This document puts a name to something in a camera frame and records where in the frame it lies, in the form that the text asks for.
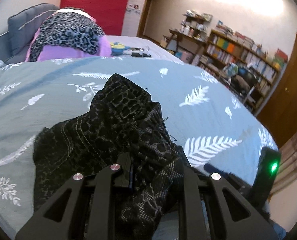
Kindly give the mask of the wooden bookshelf with books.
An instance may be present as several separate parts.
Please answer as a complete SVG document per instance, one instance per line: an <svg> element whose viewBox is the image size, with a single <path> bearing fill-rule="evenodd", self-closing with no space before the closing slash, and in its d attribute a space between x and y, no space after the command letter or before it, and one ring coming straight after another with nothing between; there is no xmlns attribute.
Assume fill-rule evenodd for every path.
<svg viewBox="0 0 297 240"><path fill-rule="evenodd" d="M203 53L212 59L216 66L224 68L234 63L239 68L249 69L255 75L259 84L247 99L247 104L253 111L261 106L280 71L286 66L286 62L281 58L284 55L282 51L278 50L276 57L270 61L250 39L242 38L239 33L233 35L217 29L211 30Z"/></svg>

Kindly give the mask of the black leopard print pants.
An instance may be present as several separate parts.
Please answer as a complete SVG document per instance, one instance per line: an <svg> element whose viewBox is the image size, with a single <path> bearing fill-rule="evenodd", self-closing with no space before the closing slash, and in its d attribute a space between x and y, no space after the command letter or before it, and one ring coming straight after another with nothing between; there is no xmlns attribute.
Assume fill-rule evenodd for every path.
<svg viewBox="0 0 297 240"><path fill-rule="evenodd" d="M96 93L89 112L37 135L35 210L73 174L100 172L123 153L132 161L132 193L121 204L119 223L128 238L151 239L162 215L176 209L183 162L167 133L161 105L119 74Z"/></svg>

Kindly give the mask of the wooden desk with shelf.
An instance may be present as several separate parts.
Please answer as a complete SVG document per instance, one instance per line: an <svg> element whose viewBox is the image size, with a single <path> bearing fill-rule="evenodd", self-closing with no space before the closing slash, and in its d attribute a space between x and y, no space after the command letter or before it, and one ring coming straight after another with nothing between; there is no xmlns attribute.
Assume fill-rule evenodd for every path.
<svg viewBox="0 0 297 240"><path fill-rule="evenodd" d="M196 56L206 45L207 31L212 22L213 15L197 13L187 10L179 28L170 28L169 36L163 36L160 46L186 63L193 63ZM196 46L194 51L184 48L181 43L189 42Z"/></svg>

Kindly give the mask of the black office chair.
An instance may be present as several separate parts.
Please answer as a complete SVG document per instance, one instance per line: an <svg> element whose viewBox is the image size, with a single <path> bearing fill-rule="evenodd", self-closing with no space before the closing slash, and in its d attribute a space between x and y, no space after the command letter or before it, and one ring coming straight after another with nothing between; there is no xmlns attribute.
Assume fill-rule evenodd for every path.
<svg viewBox="0 0 297 240"><path fill-rule="evenodd" d="M249 69L239 67L238 72L230 77L230 85L245 104L253 91L259 87L259 79Z"/></svg>

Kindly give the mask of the yellow blue toy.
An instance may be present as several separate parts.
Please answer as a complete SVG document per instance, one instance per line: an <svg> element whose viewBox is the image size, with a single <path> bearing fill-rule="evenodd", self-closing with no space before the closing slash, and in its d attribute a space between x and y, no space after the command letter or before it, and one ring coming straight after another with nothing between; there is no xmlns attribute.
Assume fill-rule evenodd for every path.
<svg viewBox="0 0 297 240"><path fill-rule="evenodd" d="M119 42L110 42L110 48L111 48L112 56L120 56L124 54L125 51L128 51L131 49L131 47L125 46Z"/></svg>

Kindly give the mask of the brown wooden door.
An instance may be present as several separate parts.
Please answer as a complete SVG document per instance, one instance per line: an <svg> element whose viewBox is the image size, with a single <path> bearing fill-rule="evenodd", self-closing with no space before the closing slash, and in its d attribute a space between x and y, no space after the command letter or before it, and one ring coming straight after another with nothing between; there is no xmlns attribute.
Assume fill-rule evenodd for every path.
<svg viewBox="0 0 297 240"><path fill-rule="evenodd" d="M278 147L297 132L297 33L284 74L257 119L268 129Z"/></svg>

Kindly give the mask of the teal leaf print bedspread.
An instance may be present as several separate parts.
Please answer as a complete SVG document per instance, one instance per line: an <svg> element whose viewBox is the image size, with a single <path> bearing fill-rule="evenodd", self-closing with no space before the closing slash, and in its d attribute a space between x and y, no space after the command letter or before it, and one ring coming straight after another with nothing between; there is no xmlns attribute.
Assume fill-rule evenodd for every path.
<svg viewBox="0 0 297 240"><path fill-rule="evenodd" d="M33 214L33 143L45 127L87 112L113 74L161 104L193 167L210 163L253 184L268 130L216 78L185 63L135 57L21 62L0 68L0 226L10 238Z"/></svg>

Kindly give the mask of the dark grey quilted pillow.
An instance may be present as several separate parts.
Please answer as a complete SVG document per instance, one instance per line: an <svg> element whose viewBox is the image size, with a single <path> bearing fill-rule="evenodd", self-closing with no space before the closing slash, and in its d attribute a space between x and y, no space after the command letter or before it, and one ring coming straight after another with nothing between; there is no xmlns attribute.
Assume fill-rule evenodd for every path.
<svg viewBox="0 0 297 240"><path fill-rule="evenodd" d="M0 34L0 60L6 64L24 62L40 25L59 7L41 3L8 18L8 29Z"/></svg>

